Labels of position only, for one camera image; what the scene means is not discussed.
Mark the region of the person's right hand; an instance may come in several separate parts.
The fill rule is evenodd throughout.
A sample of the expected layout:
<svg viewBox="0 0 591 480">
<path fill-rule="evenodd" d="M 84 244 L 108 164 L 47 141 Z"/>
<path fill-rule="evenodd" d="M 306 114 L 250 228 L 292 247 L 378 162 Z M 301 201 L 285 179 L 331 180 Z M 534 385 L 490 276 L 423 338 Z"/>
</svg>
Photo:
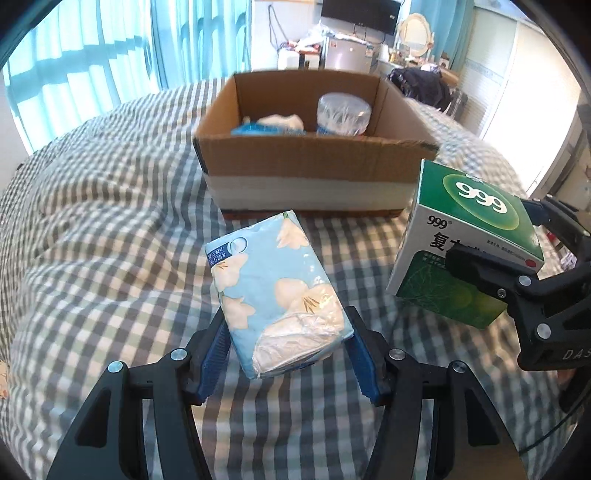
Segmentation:
<svg viewBox="0 0 591 480">
<path fill-rule="evenodd" d="M 573 410 L 584 399 L 590 385 L 590 367 L 558 372 L 560 393 L 558 403 L 564 413 Z"/>
</svg>

